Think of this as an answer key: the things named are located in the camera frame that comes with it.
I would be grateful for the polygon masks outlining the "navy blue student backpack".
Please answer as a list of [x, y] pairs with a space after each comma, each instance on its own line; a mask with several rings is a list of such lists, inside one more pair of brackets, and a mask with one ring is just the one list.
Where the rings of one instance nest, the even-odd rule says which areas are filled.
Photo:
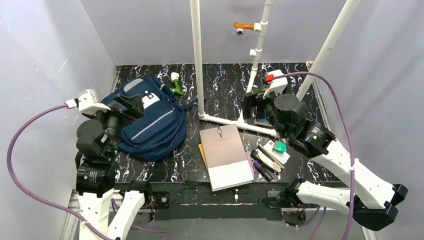
[[144, 116], [121, 129], [119, 150], [145, 161], [158, 161], [173, 152], [186, 139], [185, 111], [198, 102], [194, 98], [181, 105], [171, 89], [159, 79], [142, 76], [117, 88], [101, 102], [113, 103], [116, 94], [141, 95]]

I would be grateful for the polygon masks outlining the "grey white photography portfolio book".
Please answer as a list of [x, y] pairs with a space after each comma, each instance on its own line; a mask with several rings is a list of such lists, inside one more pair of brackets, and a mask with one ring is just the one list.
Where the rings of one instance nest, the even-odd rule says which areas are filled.
[[235, 124], [204, 129], [199, 134], [213, 192], [249, 184], [254, 180]]

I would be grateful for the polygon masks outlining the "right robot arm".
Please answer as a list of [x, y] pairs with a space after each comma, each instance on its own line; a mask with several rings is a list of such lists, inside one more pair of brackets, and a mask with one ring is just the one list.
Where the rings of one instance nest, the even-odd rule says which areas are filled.
[[406, 198], [408, 189], [384, 181], [353, 158], [330, 130], [308, 119], [305, 104], [296, 96], [246, 93], [242, 107], [245, 119], [257, 109], [291, 148], [325, 167], [347, 186], [347, 190], [342, 190], [296, 178], [278, 195], [268, 197], [269, 205], [314, 204], [331, 208], [349, 214], [372, 231], [380, 231], [395, 221], [397, 205]]

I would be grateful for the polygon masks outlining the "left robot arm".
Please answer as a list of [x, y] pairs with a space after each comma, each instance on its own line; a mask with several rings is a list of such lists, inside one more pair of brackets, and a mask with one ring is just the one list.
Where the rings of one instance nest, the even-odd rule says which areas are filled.
[[124, 240], [142, 207], [153, 202], [148, 182], [130, 182], [119, 191], [122, 203], [112, 221], [110, 204], [115, 189], [121, 130], [144, 116], [142, 96], [115, 94], [108, 105], [99, 102], [96, 91], [86, 89], [75, 99], [79, 112], [89, 119], [77, 129], [76, 148], [84, 160], [76, 175], [81, 240]]

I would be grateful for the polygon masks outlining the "Animal Farm paperback book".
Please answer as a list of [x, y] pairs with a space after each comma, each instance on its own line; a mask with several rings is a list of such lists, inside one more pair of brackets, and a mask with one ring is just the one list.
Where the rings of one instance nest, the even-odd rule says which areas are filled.
[[258, 112], [258, 108], [254, 109], [254, 121], [253, 123], [258, 126], [272, 127], [268, 120], [263, 116], [262, 113]]

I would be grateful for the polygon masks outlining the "white eraser box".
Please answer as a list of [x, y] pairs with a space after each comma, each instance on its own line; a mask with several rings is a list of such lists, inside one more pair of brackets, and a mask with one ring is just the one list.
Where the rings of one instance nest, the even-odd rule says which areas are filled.
[[269, 140], [267, 143], [263, 145], [263, 147], [268, 151], [272, 151], [274, 148], [274, 145], [275, 143], [272, 140]]

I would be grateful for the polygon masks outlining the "green pencil sharpener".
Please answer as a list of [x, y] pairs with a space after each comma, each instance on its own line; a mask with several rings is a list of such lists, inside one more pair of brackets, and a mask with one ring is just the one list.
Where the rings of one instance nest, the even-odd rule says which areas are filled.
[[284, 153], [287, 150], [287, 145], [284, 142], [276, 141], [273, 144], [272, 150], [276, 153]]

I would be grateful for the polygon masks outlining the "pink highlighter pen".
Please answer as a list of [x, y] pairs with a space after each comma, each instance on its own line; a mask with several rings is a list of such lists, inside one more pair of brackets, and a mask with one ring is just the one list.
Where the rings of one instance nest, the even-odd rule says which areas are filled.
[[245, 154], [246, 154], [247, 161], [249, 163], [249, 167], [250, 167], [252, 176], [255, 177], [255, 167], [253, 166], [251, 154], [249, 152], [246, 152]]

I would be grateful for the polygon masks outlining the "green white pipe fitting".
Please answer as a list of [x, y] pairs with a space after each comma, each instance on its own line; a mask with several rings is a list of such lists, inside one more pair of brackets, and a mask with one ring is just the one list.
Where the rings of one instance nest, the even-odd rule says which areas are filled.
[[184, 96], [184, 92], [181, 90], [181, 87], [179, 85], [179, 78], [180, 74], [177, 72], [172, 72], [170, 74], [170, 79], [174, 85], [174, 88], [171, 88], [171, 91], [175, 95]]

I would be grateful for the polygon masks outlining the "transparent pencil case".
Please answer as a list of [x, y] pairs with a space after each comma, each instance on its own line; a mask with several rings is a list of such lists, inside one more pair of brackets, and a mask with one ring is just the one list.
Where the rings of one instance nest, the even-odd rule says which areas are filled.
[[288, 162], [290, 155], [285, 151], [284, 153], [278, 153], [269, 151], [264, 148], [264, 144], [258, 144], [257, 150], [260, 156], [260, 159], [265, 163], [266, 166], [274, 170], [275, 172], [280, 173], [285, 169], [286, 163]]

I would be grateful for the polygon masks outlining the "yellow book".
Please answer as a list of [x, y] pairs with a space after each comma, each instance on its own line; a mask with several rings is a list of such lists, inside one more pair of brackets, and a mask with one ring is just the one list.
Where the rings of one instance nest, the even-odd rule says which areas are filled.
[[198, 145], [198, 148], [199, 148], [199, 151], [200, 151], [200, 154], [201, 154], [202, 160], [203, 160], [203, 162], [204, 162], [204, 165], [205, 165], [205, 167], [206, 167], [206, 168], [208, 168], [208, 164], [207, 164], [207, 161], [206, 161], [206, 156], [205, 156], [205, 152], [204, 152], [203, 145], [200, 143], [200, 144]]

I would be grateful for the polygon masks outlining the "black marker pen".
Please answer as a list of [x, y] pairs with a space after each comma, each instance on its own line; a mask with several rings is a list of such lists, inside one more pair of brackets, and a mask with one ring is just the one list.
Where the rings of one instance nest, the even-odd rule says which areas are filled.
[[274, 178], [271, 176], [271, 174], [267, 171], [266, 167], [264, 166], [262, 160], [260, 159], [260, 156], [256, 150], [252, 150], [250, 153], [251, 158], [253, 161], [254, 168], [268, 181], [271, 182]]

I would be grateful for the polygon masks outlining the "orange tap on pipe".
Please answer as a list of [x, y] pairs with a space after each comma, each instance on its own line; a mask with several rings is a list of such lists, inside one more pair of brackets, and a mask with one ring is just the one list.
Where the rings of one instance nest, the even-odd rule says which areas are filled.
[[247, 24], [247, 23], [238, 23], [238, 22], [234, 22], [233, 26], [238, 30], [255, 30], [255, 24]]

